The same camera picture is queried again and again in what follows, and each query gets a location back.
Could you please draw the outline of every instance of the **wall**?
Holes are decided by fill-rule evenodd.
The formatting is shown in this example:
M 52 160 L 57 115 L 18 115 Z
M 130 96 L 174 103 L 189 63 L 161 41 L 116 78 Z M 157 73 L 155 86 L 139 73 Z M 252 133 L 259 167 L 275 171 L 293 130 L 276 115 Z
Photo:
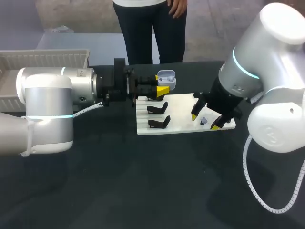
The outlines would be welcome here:
M 34 0 L 0 0 L 0 50 L 35 49 L 43 28 Z

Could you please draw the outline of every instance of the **white plastic crate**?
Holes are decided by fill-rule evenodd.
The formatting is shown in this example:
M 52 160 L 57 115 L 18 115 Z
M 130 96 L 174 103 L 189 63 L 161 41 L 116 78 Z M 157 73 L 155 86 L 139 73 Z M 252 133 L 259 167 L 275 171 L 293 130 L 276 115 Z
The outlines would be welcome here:
M 0 112 L 25 111 L 16 91 L 16 77 L 25 67 L 88 66 L 89 50 L 0 51 Z

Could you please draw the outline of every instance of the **white shirt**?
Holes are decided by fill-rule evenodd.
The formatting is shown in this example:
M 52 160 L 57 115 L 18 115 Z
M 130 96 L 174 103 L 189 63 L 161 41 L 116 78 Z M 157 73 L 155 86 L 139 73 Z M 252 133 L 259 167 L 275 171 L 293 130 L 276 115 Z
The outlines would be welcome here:
M 165 1 L 166 0 L 113 0 L 115 4 L 125 7 L 153 6 Z

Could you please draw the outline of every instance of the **black pants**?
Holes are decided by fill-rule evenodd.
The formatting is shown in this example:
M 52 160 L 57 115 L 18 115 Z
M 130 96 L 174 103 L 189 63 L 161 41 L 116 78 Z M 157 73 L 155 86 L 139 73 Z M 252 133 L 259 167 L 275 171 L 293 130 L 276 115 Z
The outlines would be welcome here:
M 160 63 L 182 62 L 185 50 L 186 12 L 173 19 L 167 2 L 146 7 L 113 4 L 124 35 L 129 64 L 153 63 L 152 26 Z

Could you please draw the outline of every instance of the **hand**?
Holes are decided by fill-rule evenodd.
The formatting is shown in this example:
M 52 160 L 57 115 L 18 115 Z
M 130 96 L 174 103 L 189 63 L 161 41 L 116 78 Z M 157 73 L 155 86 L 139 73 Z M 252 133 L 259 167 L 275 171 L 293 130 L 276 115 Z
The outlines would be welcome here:
M 170 6 L 173 1 L 173 5 L 168 14 L 173 14 L 173 18 L 179 18 L 186 10 L 187 0 L 167 0 L 167 5 Z

